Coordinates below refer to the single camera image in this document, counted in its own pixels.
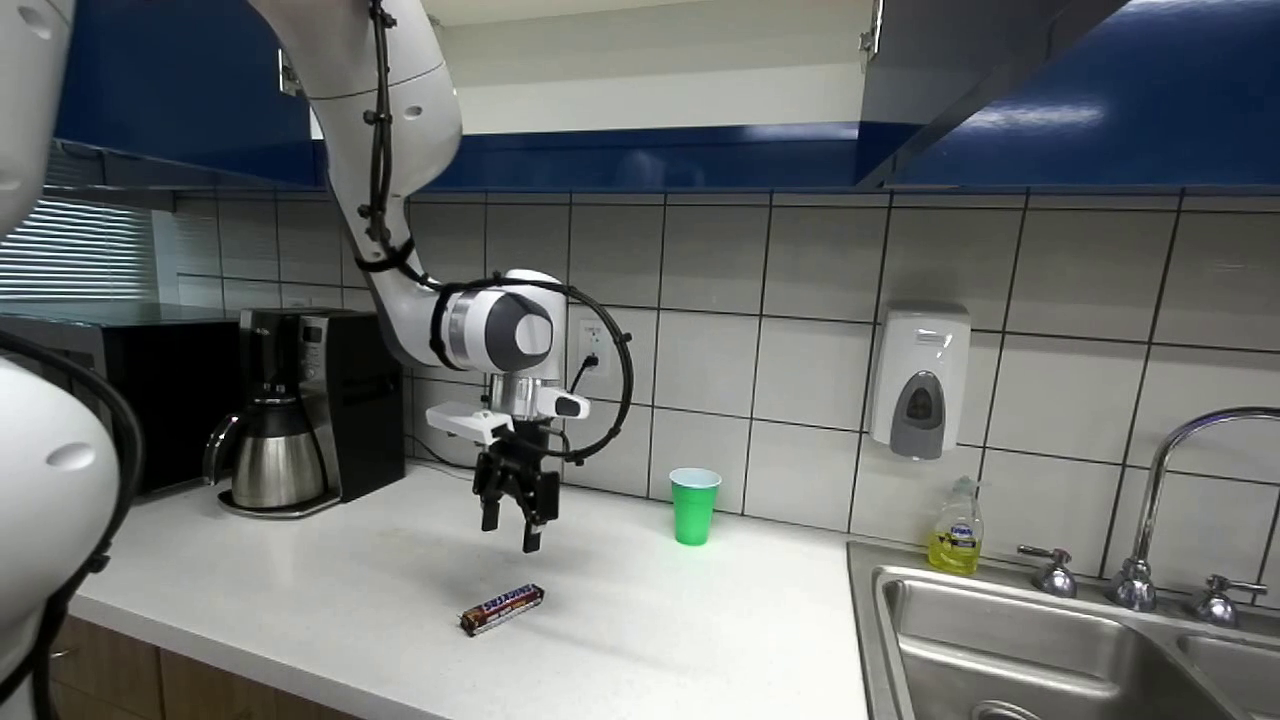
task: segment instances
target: stainless steel sink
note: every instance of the stainless steel sink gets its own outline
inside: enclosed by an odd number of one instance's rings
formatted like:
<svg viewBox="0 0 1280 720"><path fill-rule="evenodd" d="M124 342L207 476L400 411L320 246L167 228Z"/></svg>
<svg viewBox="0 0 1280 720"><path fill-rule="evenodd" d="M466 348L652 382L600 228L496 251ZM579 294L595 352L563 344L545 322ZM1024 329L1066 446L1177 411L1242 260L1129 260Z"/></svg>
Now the stainless steel sink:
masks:
<svg viewBox="0 0 1280 720"><path fill-rule="evenodd" d="M1280 720L1280 641L851 546L875 720Z"/></svg>
<svg viewBox="0 0 1280 720"><path fill-rule="evenodd" d="M1242 716L1280 720L1280 645L1189 632L1177 647Z"/></svg>

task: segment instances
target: kitchen counter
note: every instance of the kitchen counter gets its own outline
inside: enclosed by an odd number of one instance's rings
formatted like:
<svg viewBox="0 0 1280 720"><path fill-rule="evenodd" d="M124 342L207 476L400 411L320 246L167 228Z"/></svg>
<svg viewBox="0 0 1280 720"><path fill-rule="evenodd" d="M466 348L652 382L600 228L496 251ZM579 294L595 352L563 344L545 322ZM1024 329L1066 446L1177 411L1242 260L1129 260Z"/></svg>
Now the kitchen counter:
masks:
<svg viewBox="0 0 1280 720"><path fill-rule="evenodd" d="M549 601L479 641L456 629L514 586ZM716 519L679 549L668 509L566 488L523 555L521 511L485 535L438 468L295 524L207 488L138 504L71 618L351 716L866 716L841 535Z"/></svg>

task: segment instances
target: small bottle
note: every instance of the small bottle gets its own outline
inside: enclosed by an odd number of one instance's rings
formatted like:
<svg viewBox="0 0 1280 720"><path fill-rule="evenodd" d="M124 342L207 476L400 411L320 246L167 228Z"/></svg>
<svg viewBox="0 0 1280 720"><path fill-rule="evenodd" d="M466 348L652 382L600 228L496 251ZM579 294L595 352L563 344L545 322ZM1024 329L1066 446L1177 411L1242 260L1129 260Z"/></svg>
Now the small bottle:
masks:
<svg viewBox="0 0 1280 720"><path fill-rule="evenodd" d="M980 488L959 476L926 529L926 568L971 575L984 555Z"/></svg>

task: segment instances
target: coffee maker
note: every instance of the coffee maker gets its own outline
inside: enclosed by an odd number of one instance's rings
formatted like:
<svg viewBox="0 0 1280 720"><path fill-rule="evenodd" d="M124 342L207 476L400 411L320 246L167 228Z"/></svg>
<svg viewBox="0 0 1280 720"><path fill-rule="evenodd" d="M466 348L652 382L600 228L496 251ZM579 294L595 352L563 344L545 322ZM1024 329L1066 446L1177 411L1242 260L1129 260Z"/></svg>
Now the coffee maker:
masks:
<svg viewBox="0 0 1280 720"><path fill-rule="evenodd" d="M242 311L240 332L242 411L207 441L232 511L313 518L404 476L404 382L375 317Z"/></svg>

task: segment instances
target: green cup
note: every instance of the green cup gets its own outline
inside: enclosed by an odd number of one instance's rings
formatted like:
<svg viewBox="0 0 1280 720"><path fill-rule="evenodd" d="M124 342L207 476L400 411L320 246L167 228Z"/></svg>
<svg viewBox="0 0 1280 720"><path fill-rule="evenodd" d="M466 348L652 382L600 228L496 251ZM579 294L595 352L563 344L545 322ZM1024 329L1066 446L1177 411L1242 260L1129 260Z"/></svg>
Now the green cup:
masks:
<svg viewBox="0 0 1280 720"><path fill-rule="evenodd" d="M707 546L716 519L718 476L707 468L670 468L674 546Z"/></svg>

